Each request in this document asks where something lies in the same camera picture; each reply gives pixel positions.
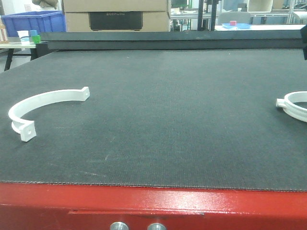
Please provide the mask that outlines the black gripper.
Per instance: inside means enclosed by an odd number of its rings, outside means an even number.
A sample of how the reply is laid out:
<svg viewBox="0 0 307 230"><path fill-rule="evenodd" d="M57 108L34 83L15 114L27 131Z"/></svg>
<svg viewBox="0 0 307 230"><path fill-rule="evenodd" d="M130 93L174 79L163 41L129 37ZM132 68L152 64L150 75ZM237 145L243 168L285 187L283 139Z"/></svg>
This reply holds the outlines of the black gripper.
<svg viewBox="0 0 307 230"><path fill-rule="evenodd" d="M305 25L303 28L300 29L301 38L303 42L303 54L304 54L304 60L307 60L307 25Z"/></svg>

